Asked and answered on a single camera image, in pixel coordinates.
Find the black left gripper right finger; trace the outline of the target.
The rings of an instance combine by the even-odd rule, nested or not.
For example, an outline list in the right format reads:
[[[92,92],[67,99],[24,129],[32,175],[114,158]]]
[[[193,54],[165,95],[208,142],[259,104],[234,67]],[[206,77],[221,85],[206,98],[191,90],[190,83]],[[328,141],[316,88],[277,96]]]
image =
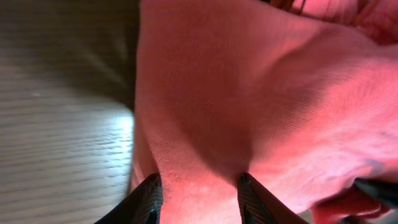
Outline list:
[[[242,224],[308,224],[247,172],[237,190]]]

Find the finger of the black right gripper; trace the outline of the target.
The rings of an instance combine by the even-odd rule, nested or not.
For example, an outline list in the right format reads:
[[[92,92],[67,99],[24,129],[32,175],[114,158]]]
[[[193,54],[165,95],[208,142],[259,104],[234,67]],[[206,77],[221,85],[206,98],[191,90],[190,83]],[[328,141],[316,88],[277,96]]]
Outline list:
[[[355,186],[383,205],[397,209],[397,183],[355,179]]]

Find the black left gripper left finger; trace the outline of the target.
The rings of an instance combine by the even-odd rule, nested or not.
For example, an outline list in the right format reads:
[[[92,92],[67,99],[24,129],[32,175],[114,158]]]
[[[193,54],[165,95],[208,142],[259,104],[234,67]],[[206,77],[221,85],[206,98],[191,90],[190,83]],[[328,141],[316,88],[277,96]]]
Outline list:
[[[151,174],[95,224],[159,224],[162,204],[160,174]]]

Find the orange soccer t-shirt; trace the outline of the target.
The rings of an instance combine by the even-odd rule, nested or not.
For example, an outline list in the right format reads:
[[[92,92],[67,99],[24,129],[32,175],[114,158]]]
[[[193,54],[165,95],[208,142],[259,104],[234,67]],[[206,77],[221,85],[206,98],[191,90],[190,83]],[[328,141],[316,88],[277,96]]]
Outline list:
[[[397,181],[397,2],[143,0],[133,185],[162,223],[240,223],[248,172],[315,223],[389,213]]]

